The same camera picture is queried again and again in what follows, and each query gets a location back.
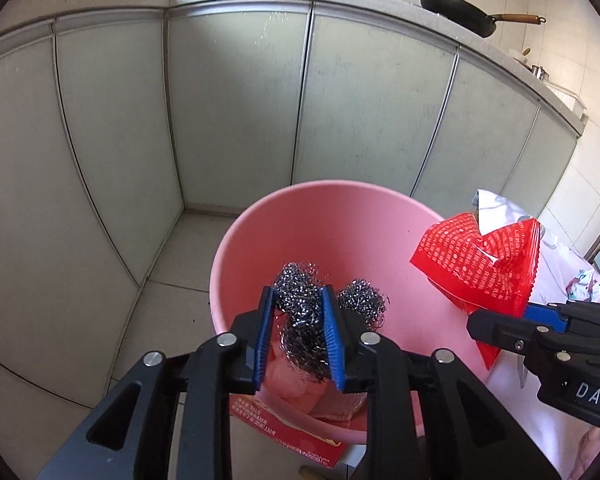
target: pot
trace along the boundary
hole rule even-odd
[[[546,19],[536,14],[487,14],[478,7],[464,0],[420,0],[423,9],[442,14],[475,32],[488,38],[496,31],[496,22],[530,23],[541,25]]]

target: kitchen cabinet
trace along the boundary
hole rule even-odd
[[[554,192],[576,148],[573,129],[541,108],[503,196],[538,216]]]
[[[115,14],[119,20],[120,12]],[[58,75],[75,156],[98,214],[141,283],[182,211],[162,71],[162,14],[58,22]]]
[[[460,59],[413,197],[447,218],[469,211],[477,189],[502,192],[536,110],[524,92]]]
[[[343,178],[411,193],[454,53],[407,33],[315,17],[294,182]]]
[[[0,366],[0,455],[16,478],[35,480],[89,412]]]
[[[307,15],[308,3],[278,1],[171,17],[171,113],[187,206],[240,210],[289,185]]]
[[[138,287],[76,171],[52,38],[1,54],[0,363],[93,406],[106,389]]]

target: red plastic bag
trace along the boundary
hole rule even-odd
[[[471,213],[432,225],[411,263],[468,314],[486,308],[521,317],[536,279],[540,223],[535,218],[484,236]],[[499,349],[478,343],[487,368]]]

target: red packaging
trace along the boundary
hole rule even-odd
[[[540,223],[535,218],[484,236],[471,213],[432,225],[411,263],[446,297],[468,314],[486,308],[521,317],[536,279]],[[478,343],[491,368],[499,349]]]
[[[286,425],[256,397],[231,395],[229,411],[260,433],[325,467],[334,467],[347,449],[341,442],[319,438]]]

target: metal screw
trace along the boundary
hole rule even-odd
[[[375,332],[365,332],[360,336],[360,341],[365,345],[373,346],[380,342],[380,336]]]
[[[454,353],[451,350],[447,350],[446,348],[441,348],[440,350],[436,350],[435,357],[439,363],[444,363],[446,365],[448,365],[449,363],[452,363],[454,361],[454,359],[456,358]]]
[[[231,332],[220,334],[216,339],[220,346],[232,346],[238,342],[238,338]]]
[[[148,352],[144,354],[142,362],[145,366],[155,366],[162,362],[162,354],[160,352]]]

